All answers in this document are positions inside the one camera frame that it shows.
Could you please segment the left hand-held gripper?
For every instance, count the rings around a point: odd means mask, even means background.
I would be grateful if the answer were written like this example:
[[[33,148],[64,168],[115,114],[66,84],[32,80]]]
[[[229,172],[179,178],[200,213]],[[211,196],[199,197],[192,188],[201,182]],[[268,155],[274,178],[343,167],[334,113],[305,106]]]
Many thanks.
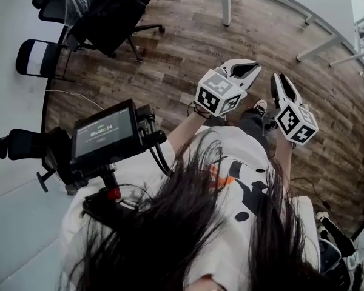
[[[240,78],[238,85],[209,69],[199,80],[195,95],[195,102],[213,116],[223,116],[238,106],[260,74],[261,67],[249,59],[231,59],[223,64],[223,70],[229,77]]]

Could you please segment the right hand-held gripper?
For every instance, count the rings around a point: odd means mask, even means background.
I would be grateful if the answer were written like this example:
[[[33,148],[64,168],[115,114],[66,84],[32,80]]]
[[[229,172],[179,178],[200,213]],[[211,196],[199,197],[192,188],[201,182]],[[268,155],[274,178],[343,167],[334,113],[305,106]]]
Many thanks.
[[[314,115],[304,107],[293,82],[284,74],[271,76],[271,95],[276,107],[282,107],[275,121],[285,138],[297,145],[305,145],[319,130]],[[292,102],[285,103],[285,95]]]

